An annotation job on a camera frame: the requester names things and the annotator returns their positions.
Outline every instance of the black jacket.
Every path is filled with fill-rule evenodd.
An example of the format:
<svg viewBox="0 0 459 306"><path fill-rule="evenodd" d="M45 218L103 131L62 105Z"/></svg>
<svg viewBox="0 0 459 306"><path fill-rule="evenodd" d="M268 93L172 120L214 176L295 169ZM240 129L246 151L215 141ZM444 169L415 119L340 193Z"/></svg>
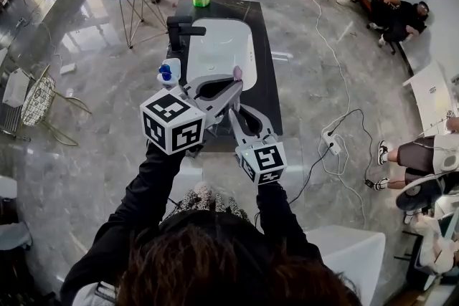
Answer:
<svg viewBox="0 0 459 306"><path fill-rule="evenodd" d="M290 255L323 264L317 246L306 240L290 210L287 195L277 182L258 186L257 205L265 234L233 214L212 211L181 212L159 226L183 157L183 152L167 156L153 144L149 145L147 159L126 188L121 205L101 226L87 254L66 276L60 293L63 306L70 306L78 290L85 285L101 281L115 284L128 265L131 239L147 228L164 234L193 223L211 236L231 238L238 261L254 285L261 286L273 247L282 241Z"/></svg>

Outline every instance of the faucet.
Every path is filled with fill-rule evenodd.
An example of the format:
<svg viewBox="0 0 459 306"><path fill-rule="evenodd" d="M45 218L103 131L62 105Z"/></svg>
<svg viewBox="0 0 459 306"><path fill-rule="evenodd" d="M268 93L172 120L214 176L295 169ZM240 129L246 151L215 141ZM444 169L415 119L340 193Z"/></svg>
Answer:
<svg viewBox="0 0 459 306"><path fill-rule="evenodd" d="M190 16L169 16L167 17L167 30L172 52L182 52L182 41L180 36L204 36L206 27L181 26L180 24L191 24L193 19Z"/></svg>

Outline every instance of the white cube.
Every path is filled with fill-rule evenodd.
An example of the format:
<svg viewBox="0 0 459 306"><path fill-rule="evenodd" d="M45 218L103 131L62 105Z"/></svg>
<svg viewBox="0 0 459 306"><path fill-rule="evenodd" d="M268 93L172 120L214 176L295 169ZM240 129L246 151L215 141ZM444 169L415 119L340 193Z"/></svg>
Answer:
<svg viewBox="0 0 459 306"><path fill-rule="evenodd" d="M287 168L284 146L276 143L242 150L240 165L257 185L277 181Z"/></svg>
<svg viewBox="0 0 459 306"><path fill-rule="evenodd" d="M168 155L202 143L206 117L174 90L162 89L141 105L143 134Z"/></svg>

